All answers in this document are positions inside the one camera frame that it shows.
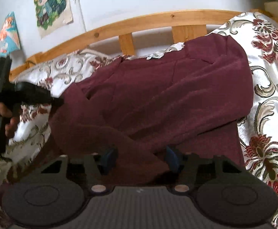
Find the person's left hand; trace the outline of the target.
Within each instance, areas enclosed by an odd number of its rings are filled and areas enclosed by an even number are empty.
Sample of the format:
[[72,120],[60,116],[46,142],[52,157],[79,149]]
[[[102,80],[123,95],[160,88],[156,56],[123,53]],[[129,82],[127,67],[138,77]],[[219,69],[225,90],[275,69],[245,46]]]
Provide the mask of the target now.
[[11,139],[14,137],[18,129],[21,114],[22,109],[12,112],[3,103],[0,103],[0,116],[9,118],[9,122],[5,125],[5,134],[7,138]]

